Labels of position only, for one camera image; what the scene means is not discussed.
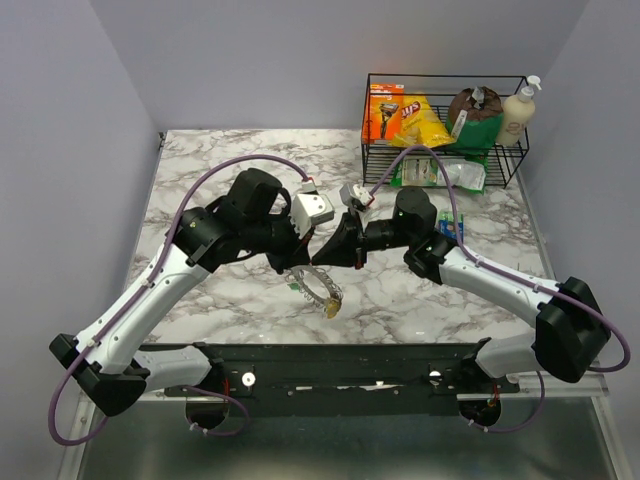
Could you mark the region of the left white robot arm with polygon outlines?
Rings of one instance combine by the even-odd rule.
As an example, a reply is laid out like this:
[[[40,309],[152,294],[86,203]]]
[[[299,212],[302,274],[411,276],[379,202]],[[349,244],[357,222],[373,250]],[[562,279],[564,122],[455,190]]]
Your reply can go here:
[[[107,417],[131,407],[144,393],[191,386],[214,393],[220,368],[204,349],[187,345],[144,351],[148,334],[187,293],[241,254],[264,254],[281,273],[309,262],[307,243],[313,211],[325,203],[313,180],[303,176],[291,195],[271,174],[249,168],[228,192],[205,207],[181,203],[149,266],[108,310],[81,332],[60,334],[51,344],[55,358]]]

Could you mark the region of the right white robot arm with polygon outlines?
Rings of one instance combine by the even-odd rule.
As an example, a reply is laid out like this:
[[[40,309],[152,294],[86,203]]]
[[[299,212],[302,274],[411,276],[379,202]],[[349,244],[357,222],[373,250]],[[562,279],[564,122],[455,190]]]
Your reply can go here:
[[[597,319],[589,286],[574,277],[557,283],[465,254],[435,227],[437,209],[419,187],[405,187],[388,220],[362,224],[356,210],[344,213],[327,243],[313,256],[320,266],[359,269],[369,253],[406,250],[403,260],[418,277],[459,288],[519,317],[531,331],[480,340],[454,367],[454,378],[480,392],[508,374],[545,371],[578,382],[611,337]]]

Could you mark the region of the round metal keyring disc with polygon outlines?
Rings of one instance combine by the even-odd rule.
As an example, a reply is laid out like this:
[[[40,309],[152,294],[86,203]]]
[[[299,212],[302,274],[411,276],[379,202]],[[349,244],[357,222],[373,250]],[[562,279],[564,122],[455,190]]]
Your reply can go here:
[[[312,265],[293,267],[285,271],[284,278],[287,284],[297,282],[301,289],[299,293],[325,316],[324,305],[329,297],[343,301],[342,289],[323,268]]]

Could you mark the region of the yellow key tag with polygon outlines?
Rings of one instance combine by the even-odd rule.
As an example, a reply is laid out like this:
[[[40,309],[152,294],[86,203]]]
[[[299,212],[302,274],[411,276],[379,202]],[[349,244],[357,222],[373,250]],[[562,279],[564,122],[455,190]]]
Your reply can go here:
[[[324,311],[328,319],[333,319],[337,316],[342,306],[340,298],[329,297],[325,301]]]

